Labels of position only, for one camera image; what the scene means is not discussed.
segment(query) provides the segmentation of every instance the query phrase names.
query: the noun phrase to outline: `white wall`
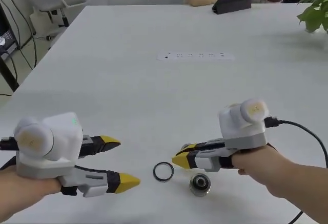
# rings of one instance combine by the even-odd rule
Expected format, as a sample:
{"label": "white wall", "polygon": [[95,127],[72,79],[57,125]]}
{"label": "white wall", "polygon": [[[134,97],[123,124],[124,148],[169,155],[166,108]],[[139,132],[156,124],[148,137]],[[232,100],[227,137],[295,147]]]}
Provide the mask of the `white wall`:
{"label": "white wall", "polygon": [[[10,8],[13,16],[15,17],[15,20],[18,23],[19,26],[19,31],[20,31],[20,38],[21,38],[21,42],[22,44],[25,43],[28,38],[31,36],[31,33],[28,29],[28,26],[26,24],[26,22],[24,21],[24,19],[21,17],[21,15],[18,13],[18,11],[15,9],[15,7],[13,6],[13,4],[10,2],[10,0],[3,0],[7,6]],[[17,6],[20,8],[20,10],[22,11],[23,15],[25,16],[25,18],[27,18],[29,20],[29,15],[31,13],[33,13],[33,9],[29,3],[29,0],[14,0],[17,4]],[[3,6],[3,9],[7,15],[8,21],[11,24],[11,27],[18,39],[18,33],[17,33],[17,28],[13,22],[12,17],[10,16],[10,14],[8,13],[8,10],[6,9],[5,6]]]}

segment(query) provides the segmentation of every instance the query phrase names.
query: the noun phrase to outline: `black cable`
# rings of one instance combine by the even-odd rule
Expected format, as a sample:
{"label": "black cable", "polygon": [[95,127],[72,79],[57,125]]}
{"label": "black cable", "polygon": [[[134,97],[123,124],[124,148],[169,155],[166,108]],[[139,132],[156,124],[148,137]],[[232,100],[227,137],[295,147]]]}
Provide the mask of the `black cable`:
{"label": "black cable", "polygon": [[[322,140],[314,133],[312,132],[310,129],[306,128],[305,126],[295,123],[293,121],[288,121],[288,120],[278,120],[276,117],[267,117],[266,119],[264,119],[264,124],[266,128],[273,128],[273,127],[277,127],[281,124],[289,124],[289,125],[293,125],[295,127],[298,127],[300,129],[303,129],[305,132],[309,133],[310,135],[312,135],[320,144],[323,154],[324,154],[324,160],[325,160],[325,164],[326,164],[326,168],[328,168],[328,153],[327,153],[327,149],[324,146]],[[303,214],[303,211],[299,212],[295,218],[289,222],[288,224],[294,224]]]}
{"label": "black cable", "polygon": [[16,25],[17,32],[18,32],[18,49],[19,49],[20,53],[22,54],[24,60],[26,61],[26,63],[27,63],[28,66],[30,67],[30,69],[33,70],[32,66],[31,66],[30,63],[27,61],[27,59],[26,59],[26,57],[25,57],[25,55],[23,54],[22,49],[21,49],[21,32],[20,32],[20,30],[19,30],[18,23],[17,23],[17,21],[15,20],[15,17],[14,17],[14,15],[12,14],[11,10],[9,9],[9,7],[7,6],[7,4],[6,4],[3,0],[0,0],[0,1],[1,1],[1,2],[4,4],[4,6],[7,8],[7,10],[8,10],[8,12],[9,12],[10,16],[12,17],[12,19],[13,19],[15,25]]}
{"label": "black cable", "polygon": [[36,67],[37,65],[37,51],[36,51],[36,43],[35,43],[35,38],[34,38],[34,35],[33,35],[33,31],[32,31],[32,28],[30,26],[30,24],[28,23],[27,19],[25,18],[25,16],[23,15],[23,13],[21,12],[21,10],[19,9],[19,7],[17,6],[17,4],[15,3],[14,0],[10,0],[14,7],[17,9],[17,11],[19,12],[19,14],[22,16],[22,18],[24,19],[24,21],[26,22],[29,30],[30,30],[30,33],[31,33],[31,37],[32,37],[32,40],[33,40],[33,44],[34,44],[34,55],[35,55],[35,62],[34,62],[34,67]]}
{"label": "black cable", "polygon": [[25,59],[25,61],[26,61],[27,65],[30,67],[30,69],[31,69],[31,70],[33,70],[32,66],[31,66],[31,65],[30,65],[30,63],[29,63],[29,61],[28,61],[28,60],[27,60],[27,58],[25,57],[25,55],[24,55],[24,53],[23,53],[23,51],[22,51],[21,47],[19,47],[19,49],[18,49],[18,50],[20,51],[21,55],[22,55],[22,56],[23,56],[23,58]]}

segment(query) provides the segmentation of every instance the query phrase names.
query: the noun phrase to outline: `black stand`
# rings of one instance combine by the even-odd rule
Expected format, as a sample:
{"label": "black stand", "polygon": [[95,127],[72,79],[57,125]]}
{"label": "black stand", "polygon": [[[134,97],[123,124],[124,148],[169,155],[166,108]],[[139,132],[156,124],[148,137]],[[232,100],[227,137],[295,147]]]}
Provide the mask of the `black stand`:
{"label": "black stand", "polygon": [[220,15],[229,12],[250,9],[251,7],[252,0],[237,0],[224,4],[215,4],[213,7],[213,12]]}
{"label": "black stand", "polygon": [[252,0],[218,0],[212,7],[214,13],[220,15],[252,7]]}
{"label": "black stand", "polygon": [[10,27],[6,14],[0,5],[0,36],[6,39],[6,44],[0,47],[0,73],[4,77],[7,84],[10,86],[11,90],[14,92],[19,87],[15,77],[11,73],[10,69],[7,67],[2,55],[12,47],[16,45],[19,48],[19,43],[14,36],[14,33]]}
{"label": "black stand", "polygon": [[8,69],[5,61],[0,57],[0,73],[4,77],[7,84],[10,86],[11,90],[15,92],[19,87],[15,77],[11,73],[10,69]]}

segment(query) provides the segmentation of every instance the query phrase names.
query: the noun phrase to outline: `table surface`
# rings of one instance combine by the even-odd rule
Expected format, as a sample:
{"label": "table surface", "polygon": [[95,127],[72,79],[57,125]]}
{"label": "table surface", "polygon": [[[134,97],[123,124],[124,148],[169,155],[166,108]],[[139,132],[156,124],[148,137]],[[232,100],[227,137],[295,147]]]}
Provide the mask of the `table surface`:
{"label": "table surface", "polygon": [[[0,110],[1,135],[12,135],[25,116],[74,111],[84,133],[122,142],[79,164],[130,173],[141,185],[96,198],[49,196],[9,222],[289,222],[294,206],[234,170],[208,174],[212,189],[203,198],[189,190],[194,172],[176,167],[172,180],[160,183],[152,170],[185,143],[220,137],[217,112],[251,97],[328,141],[327,53],[324,37],[306,33],[296,18],[305,7],[253,5],[224,15],[183,5],[86,7]],[[236,59],[157,61],[163,50],[223,51]],[[286,125],[267,134],[290,159],[324,166],[318,143],[305,132]],[[1,163],[12,156],[1,155]]]}

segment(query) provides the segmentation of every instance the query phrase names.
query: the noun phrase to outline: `metal ring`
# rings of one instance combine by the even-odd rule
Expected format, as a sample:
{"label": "metal ring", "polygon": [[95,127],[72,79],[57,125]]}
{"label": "metal ring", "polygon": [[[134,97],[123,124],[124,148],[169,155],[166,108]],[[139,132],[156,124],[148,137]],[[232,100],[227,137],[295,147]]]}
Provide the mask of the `metal ring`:
{"label": "metal ring", "polygon": [[[169,178],[162,179],[162,178],[159,178],[159,177],[156,175],[156,169],[157,169],[157,167],[160,166],[160,165],[167,165],[167,166],[169,166],[169,167],[171,168],[171,175],[170,175]],[[169,181],[169,180],[173,177],[173,175],[174,175],[174,167],[173,167],[172,164],[170,164],[169,162],[167,162],[167,161],[162,161],[162,162],[160,162],[160,163],[158,163],[158,164],[155,165],[155,167],[154,167],[154,169],[153,169],[153,175],[154,175],[154,178],[155,178],[157,181],[160,181],[160,182],[167,182],[167,181]]]}

